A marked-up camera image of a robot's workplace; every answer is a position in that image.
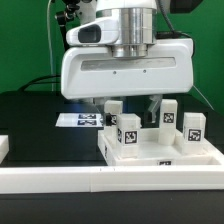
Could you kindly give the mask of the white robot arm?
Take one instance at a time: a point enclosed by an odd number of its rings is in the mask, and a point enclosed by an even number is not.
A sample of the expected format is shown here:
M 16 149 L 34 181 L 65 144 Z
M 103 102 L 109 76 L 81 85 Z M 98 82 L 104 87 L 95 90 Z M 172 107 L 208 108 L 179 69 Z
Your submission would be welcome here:
M 156 120 L 162 96 L 193 86 L 194 41 L 182 32 L 156 31 L 158 12 L 172 0 L 97 0 L 93 19 L 66 33 L 61 68 L 67 99 L 148 95 Z

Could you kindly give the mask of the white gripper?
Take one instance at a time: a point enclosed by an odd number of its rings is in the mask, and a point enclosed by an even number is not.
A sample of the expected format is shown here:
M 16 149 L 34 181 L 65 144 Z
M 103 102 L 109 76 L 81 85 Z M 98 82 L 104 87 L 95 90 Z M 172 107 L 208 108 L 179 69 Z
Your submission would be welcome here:
M 62 60 L 61 93 L 67 99 L 151 95 L 150 121 L 162 102 L 161 94 L 184 93 L 193 86 L 193 41 L 163 39 L 143 58 L 115 58 L 108 47 L 77 47 Z M 105 126 L 112 125 L 112 106 L 98 105 Z

